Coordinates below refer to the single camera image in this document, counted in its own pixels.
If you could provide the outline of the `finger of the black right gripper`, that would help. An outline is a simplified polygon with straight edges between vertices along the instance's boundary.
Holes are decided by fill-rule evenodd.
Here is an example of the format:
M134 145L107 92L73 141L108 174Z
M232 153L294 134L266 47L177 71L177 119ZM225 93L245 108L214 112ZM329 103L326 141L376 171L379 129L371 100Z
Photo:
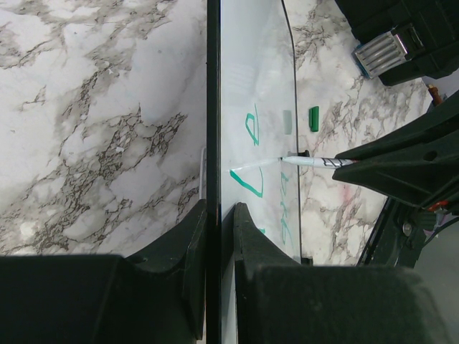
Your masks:
M458 170L438 166L395 168L345 167L333 179L363 186L416 208L458 209Z
M458 166L458 93L370 143L340 152L354 168Z

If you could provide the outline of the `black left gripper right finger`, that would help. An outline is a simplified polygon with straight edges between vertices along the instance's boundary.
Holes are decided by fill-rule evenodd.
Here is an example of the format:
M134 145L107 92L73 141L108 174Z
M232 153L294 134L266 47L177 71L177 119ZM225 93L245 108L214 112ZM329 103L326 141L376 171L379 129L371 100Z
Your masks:
M240 343L450 343L418 274L399 267L315 267L296 262L235 206Z

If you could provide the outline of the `black framed whiteboard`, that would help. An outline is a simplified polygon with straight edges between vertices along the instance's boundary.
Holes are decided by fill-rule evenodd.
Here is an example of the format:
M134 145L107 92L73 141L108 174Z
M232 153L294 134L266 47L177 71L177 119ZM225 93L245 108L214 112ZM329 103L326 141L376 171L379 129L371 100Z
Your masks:
M207 4L208 343L236 343L232 218L247 205L256 229L301 258L295 50L283 1Z

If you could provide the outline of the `green marker cap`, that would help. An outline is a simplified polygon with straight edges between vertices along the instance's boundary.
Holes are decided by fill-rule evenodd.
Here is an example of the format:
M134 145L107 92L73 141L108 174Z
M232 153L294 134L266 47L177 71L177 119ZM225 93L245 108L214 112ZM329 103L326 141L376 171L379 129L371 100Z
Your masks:
M311 132L316 133L319 131L320 125L320 107L314 106L309 109L308 122Z

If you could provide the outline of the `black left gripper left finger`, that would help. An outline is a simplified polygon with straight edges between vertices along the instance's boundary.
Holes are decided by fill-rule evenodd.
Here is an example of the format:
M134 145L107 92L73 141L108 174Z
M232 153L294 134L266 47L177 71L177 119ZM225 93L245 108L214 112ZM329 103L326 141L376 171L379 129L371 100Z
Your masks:
M195 343L203 336L207 211L129 257L1 258L3 343Z

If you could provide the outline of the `green white marker pen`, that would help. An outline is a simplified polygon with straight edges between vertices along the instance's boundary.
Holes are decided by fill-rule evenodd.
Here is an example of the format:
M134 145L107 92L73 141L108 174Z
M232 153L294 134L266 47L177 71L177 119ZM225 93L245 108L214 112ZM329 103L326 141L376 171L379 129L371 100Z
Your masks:
M337 169L344 166L349 166L356 161L350 159L338 159L338 158L314 158L314 157L303 157L303 156L288 156L281 158L284 163L289 163L297 166L307 166L315 168L329 168Z

